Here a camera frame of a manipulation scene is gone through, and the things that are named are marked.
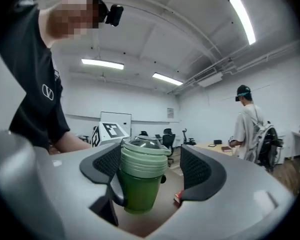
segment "person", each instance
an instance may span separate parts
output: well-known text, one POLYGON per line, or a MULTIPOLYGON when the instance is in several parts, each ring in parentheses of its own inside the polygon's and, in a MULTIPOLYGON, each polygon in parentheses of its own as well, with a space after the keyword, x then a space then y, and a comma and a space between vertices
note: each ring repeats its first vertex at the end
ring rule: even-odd
POLYGON ((237 89, 235 100, 240 101, 244 108, 237 116, 233 140, 229 141, 229 146, 238 147, 234 155, 244 159, 255 133, 267 122, 260 107, 254 104, 251 89, 248 86, 241 85, 237 89))
POLYGON ((93 27, 98 2, 62 0, 38 9, 33 0, 18 0, 0 30, 0 55, 25 90, 10 131, 34 146, 49 150, 49 141, 60 152, 91 148, 70 132, 61 107, 63 87, 52 61, 52 45, 93 27))

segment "logo on shirt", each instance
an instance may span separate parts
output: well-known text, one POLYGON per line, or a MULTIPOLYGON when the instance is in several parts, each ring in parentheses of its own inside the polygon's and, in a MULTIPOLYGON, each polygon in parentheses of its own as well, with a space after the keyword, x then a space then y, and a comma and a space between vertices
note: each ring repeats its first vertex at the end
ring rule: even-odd
POLYGON ((46 96, 49 100, 54 100, 54 92, 45 84, 42 85, 42 93, 46 96))
POLYGON ((54 70, 54 80, 57 81, 57 79, 60 78, 60 73, 57 70, 54 70))

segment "ceiling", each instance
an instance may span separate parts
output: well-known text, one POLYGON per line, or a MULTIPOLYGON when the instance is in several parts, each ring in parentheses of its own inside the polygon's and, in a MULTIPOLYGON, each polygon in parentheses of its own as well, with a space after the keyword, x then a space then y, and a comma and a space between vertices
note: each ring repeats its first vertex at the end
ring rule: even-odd
MULTIPOLYGON (((38 2, 46 8, 56 1, 38 2)), ((182 82, 211 65, 216 72, 236 73, 237 68, 300 38, 283 0, 242 0, 256 37, 251 46, 228 0, 104 2, 124 7, 119 26, 103 24, 53 47, 54 59, 62 61, 74 78, 171 93, 176 86, 152 78, 155 72, 182 82), (81 58, 123 63, 124 70, 83 65, 81 58)))

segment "book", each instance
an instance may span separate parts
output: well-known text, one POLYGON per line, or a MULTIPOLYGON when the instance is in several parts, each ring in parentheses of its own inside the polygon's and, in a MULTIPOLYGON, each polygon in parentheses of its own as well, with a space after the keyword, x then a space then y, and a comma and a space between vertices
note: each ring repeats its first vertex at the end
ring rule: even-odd
POLYGON ((181 205, 181 201, 180 201, 180 197, 181 197, 181 193, 183 192, 183 190, 179 191, 178 193, 174 194, 174 198, 173 200, 180 206, 181 205))
POLYGON ((222 147, 221 147, 221 150, 222 150, 223 152, 231 152, 231 151, 232 151, 231 147, 229 147, 229 146, 222 146, 222 147))

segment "air vent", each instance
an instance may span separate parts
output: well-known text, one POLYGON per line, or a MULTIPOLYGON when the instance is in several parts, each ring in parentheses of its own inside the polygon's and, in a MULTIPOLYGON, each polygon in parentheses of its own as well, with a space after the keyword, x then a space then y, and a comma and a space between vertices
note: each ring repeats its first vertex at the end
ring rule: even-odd
POLYGON ((207 71, 205 72, 202 72, 201 74, 197 75, 194 77, 194 80, 197 82, 197 81, 200 81, 200 80, 203 80, 213 74, 217 73, 217 70, 215 67, 212 67, 210 69, 208 69, 207 71))
POLYGON ((216 73, 214 75, 206 77, 205 79, 197 82, 197 84, 202 86, 202 87, 207 87, 207 86, 213 85, 213 84, 221 81, 222 76, 223 76, 223 74, 221 72, 219 72, 219 73, 216 73))

